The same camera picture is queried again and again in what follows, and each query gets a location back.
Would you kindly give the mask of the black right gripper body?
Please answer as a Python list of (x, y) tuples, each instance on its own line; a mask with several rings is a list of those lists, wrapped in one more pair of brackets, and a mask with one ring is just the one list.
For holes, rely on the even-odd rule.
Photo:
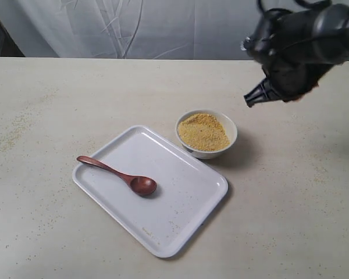
[(311, 92), (334, 64), (288, 63), (280, 59), (255, 59), (265, 78), (244, 95), (248, 107), (267, 102), (293, 102)]

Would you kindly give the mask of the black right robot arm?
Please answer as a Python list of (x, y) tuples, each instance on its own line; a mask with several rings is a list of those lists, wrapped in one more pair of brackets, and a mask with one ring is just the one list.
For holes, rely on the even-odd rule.
[(244, 100), (258, 103), (299, 100), (335, 65), (349, 60), (349, 6), (331, 1), (297, 1), (302, 11), (264, 9), (241, 49), (262, 66), (265, 78)]

